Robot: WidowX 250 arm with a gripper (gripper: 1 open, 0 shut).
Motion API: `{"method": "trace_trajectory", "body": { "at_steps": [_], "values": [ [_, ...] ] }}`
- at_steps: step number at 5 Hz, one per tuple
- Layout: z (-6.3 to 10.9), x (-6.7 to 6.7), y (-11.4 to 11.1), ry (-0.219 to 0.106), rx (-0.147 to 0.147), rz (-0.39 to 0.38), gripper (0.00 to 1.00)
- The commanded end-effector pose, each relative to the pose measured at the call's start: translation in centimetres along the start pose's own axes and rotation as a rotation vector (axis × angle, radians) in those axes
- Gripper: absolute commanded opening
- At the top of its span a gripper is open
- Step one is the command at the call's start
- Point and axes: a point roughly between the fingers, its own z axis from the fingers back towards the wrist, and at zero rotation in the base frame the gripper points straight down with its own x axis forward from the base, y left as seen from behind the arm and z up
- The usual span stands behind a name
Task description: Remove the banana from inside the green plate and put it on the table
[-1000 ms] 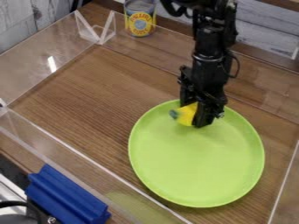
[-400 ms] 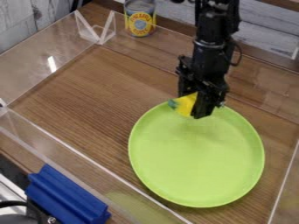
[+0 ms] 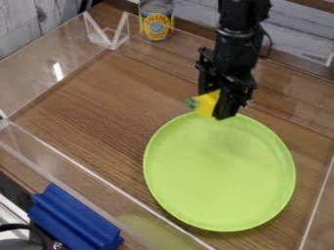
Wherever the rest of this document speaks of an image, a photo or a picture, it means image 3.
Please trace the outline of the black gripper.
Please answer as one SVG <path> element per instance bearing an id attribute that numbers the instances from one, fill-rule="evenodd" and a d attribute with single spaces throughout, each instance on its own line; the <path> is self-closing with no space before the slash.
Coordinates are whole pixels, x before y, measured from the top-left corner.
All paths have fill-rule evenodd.
<path id="1" fill-rule="evenodd" d="M 251 101 L 251 92 L 256 88 L 251 70 L 260 57 L 261 41 L 261 27 L 245 32 L 217 28 L 213 48 L 197 49 L 197 93 L 217 92 L 212 110 L 216 120 L 233 117 L 238 108 Z"/>

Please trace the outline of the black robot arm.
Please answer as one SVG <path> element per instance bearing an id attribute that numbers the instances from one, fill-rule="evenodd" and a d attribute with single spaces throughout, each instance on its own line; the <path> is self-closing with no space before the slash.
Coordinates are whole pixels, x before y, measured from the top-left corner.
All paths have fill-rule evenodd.
<path id="1" fill-rule="evenodd" d="M 251 101 L 256 81 L 251 71 L 260 53 L 263 37 L 271 37 L 260 23 L 268 19 L 269 0 L 217 0 L 218 25 L 212 49 L 200 47 L 194 68 L 197 95 L 217 94 L 208 115 L 216 120 L 236 115 L 238 108 Z"/>

